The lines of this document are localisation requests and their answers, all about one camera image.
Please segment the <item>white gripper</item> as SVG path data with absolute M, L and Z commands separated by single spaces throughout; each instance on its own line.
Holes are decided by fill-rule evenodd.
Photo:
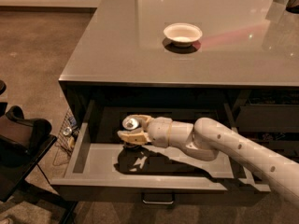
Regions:
M 152 143 L 156 147 L 169 146 L 169 130 L 172 124 L 170 118 L 159 117 L 152 119 L 148 115 L 130 115 L 126 120 L 127 129 L 136 129 L 138 127 L 146 127 L 147 133 L 144 131 L 118 131 L 118 137 L 125 143 L 143 146 Z

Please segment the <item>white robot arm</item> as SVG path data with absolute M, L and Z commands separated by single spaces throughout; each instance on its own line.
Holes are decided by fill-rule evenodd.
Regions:
M 299 163 L 263 147 L 210 118 L 195 123 L 130 115 L 118 137 L 126 144 L 175 147 L 202 161 L 213 161 L 219 152 L 228 155 L 266 181 L 285 200 L 299 205 Z

